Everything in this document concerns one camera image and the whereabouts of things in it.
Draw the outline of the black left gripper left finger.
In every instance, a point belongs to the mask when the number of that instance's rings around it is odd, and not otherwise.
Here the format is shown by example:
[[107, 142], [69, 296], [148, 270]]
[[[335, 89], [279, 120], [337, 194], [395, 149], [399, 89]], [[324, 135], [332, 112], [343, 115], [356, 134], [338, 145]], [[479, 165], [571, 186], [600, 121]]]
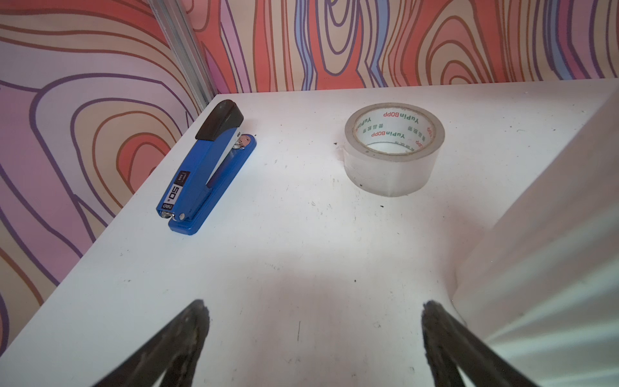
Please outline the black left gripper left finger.
[[210, 330], [209, 310], [196, 299], [97, 386], [191, 386]]

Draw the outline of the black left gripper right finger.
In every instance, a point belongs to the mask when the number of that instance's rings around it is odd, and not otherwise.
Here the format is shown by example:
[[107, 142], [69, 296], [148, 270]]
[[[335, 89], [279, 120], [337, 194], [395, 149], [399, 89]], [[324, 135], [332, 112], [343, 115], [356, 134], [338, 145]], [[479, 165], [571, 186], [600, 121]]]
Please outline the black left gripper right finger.
[[475, 386], [535, 385], [436, 301], [423, 306], [422, 336], [436, 386], [464, 386], [463, 377]]

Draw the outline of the white ribbed ceramic vase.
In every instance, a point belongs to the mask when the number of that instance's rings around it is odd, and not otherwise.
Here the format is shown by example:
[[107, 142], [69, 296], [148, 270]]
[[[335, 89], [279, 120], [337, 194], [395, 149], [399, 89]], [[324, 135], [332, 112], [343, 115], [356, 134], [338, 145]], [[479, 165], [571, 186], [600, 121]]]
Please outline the white ribbed ceramic vase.
[[456, 272], [468, 329], [542, 386], [618, 383], [618, 96]]

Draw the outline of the blue black stapler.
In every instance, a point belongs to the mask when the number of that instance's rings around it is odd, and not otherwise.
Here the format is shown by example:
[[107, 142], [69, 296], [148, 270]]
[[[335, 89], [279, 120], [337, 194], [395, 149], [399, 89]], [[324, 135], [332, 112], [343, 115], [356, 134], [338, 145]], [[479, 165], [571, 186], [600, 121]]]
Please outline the blue black stapler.
[[201, 125], [156, 207], [171, 231], [195, 234], [255, 150], [255, 137], [241, 132], [243, 121], [238, 105], [226, 99]]

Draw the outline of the clear tape roll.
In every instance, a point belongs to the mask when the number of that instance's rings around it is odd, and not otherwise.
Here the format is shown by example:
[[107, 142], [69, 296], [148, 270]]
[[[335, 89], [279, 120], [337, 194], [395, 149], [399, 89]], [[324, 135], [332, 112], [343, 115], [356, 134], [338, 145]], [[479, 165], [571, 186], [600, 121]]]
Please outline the clear tape roll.
[[430, 180], [446, 132], [418, 106], [379, 103], [356, 111], [344, 127], [343, 165], [362, 190], [396, 198]]

